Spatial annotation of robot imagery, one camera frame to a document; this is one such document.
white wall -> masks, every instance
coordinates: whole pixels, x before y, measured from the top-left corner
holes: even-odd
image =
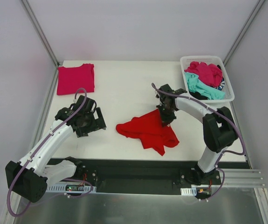
[[[5,166],[29,150],[53,73],[21,3],[0,0],[0,216]]]
[[[230,50],[257,0],[29,0],[59,61],[179,61]]]
[[[268,183],[268,1],[229,61],[227,72],[250,159],[254,168],[263,170]]]

white table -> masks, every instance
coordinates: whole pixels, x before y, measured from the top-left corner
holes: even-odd
[[[197,161],[205,148],[202,124],[189,114],[178,111],[171,124],[180,143],[175,148],[165,147],[165,155],[153,149],[143,149],[140,140],[126,138],[115,130],[117,124],[142,116],[156,109],[159,100],[151,87],[169,84],[171,88],[184,87],[179,62],[138,61],[64,61],[64,67],[77,67],[83,63],[95,65],[95,92],[88,93],[101,107],[107,130],[92,132],[89,137],[69,137],[53,158],[72,156],[79,159]],[[54,94],[44,132],[54,120],[58,110],[69,107],[74,95]],[[231,109],[230,104],[222,104]],[[241,152],[241,143],[235,141],[230,150]],[[221,161],[245,161],[244,156],[225,154]]]

laundry basket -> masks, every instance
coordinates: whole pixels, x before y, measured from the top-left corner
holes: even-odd
[[[225,98],[224,99],[207,99],[207,100],[201,100],[201,102],[212,104],[212,103],[225,103],[225,102],[230,102],[234,100],[234,93],[232,86],[230,84],[227,72],[225,70],[225,66],[222,62],[222,60],[217,57],[217,56],[185,56],[181,57],[180,59],[180,65],[181,65],[181,70],[182,74],[184,77],[184,82],[185,82],[185,89],[188,91],[188,85],[186,82],[186,76],[185,76],[185,69],[187,69],[190,66],[191,62],[205,62],[206,64],[215,64],[215,65],[220,65],[222,72],[223,72],[223,77],[225,81],[225,86],[222,89],[223,92],[225,92]]]

